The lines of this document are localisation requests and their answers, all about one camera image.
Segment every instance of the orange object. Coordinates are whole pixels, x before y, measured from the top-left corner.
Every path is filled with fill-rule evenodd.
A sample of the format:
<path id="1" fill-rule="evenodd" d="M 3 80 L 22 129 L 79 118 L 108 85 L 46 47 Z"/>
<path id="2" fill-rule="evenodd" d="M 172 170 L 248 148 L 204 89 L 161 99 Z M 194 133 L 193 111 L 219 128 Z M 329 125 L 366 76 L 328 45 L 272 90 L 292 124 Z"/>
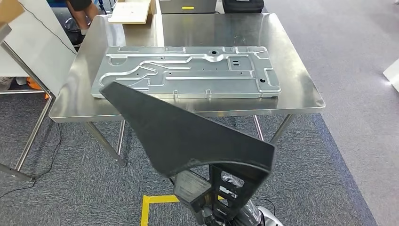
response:
<path id="1" fill-rule="evenodd" d="M 28 86 L 32 89 L 41 89 L 37 82 L 35 82 L 31 77 L 26 78 L 26 83 L 28 83 Z"/>

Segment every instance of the black bag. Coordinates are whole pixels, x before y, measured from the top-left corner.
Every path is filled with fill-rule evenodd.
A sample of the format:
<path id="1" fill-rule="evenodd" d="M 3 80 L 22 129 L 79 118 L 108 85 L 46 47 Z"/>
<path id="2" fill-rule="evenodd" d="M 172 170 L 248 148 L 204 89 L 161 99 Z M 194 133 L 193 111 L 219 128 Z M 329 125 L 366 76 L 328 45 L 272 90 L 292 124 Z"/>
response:
<path id="1" fill-rule="evenodd" d="M 263 0 L 223 0 L 224 13 L 261 13 Z"/>

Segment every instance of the stamped metal sheet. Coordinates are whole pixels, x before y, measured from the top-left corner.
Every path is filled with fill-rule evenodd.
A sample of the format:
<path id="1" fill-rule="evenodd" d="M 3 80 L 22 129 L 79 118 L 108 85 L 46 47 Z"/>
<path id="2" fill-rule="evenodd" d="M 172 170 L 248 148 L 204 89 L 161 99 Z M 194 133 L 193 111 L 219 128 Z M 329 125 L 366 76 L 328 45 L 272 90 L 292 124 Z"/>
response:
<path id="1" fill-rule="evenodd" d="M 116 81 L 157 98 L 259 98 L 281 92 L 265 47 L 109 47 L 91 94 Z"/>

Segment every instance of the person's leg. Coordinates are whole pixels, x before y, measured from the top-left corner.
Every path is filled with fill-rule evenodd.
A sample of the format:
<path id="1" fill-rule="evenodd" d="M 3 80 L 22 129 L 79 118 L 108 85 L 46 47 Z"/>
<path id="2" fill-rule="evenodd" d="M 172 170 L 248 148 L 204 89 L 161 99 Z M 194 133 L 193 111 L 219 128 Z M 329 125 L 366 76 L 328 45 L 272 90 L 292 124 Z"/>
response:
<path id="1" fill-rule="evenodd" d="M 78 25 L 78 27 L 80 28 L 80 30 L 82 31 L 82 34 L 85 35 L 87 30 L 88 30 L 88 24 L 86 21 L 86 14 L 84 11 L 75 11 L 72 4 L 74 4 L 76 1 L 72 1 L 72 3 L 70 2 L 70 0 L 66 1 L 66 5 L 69 9 L 69 12 L 71 13 L 72 17 L 75 19 L 76 24 Z"/>
<path id="2" fill-rule="evenodd" d="M 90 18 L 91 21 L 93 21 L 94 17 L 98 15 L 97 6 L 93 2 L 90 2 L 90 5 L 86 7 L 83 11 L 85 11 L 86 15 Z"/>

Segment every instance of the white panel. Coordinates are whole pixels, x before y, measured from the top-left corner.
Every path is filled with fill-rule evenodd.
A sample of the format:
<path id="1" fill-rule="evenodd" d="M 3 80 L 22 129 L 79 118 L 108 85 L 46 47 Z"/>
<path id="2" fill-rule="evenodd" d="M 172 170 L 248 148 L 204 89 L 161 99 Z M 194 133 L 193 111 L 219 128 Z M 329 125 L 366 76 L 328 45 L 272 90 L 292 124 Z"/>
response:
<path id="1" fill-rule="evenodd" d="M 383 74 L 391 85 L 399 92 L 399 59 L 389 66 Z"/>
<path id="2" fill-rule="evenodd" d="M 11 58 L 8 53 L 0 48 L 0 77 L 27 77 L 28 74 Z"/>
<path id="3" fill-rule="evenodd" d="M 20 2 L 72 50 L 27 11 L 9 24 L 12 32 L 5 41 L 57 96 L 76 52 L 46 0 Z M 3 59 L 6 53 L 0 54 Z"/>

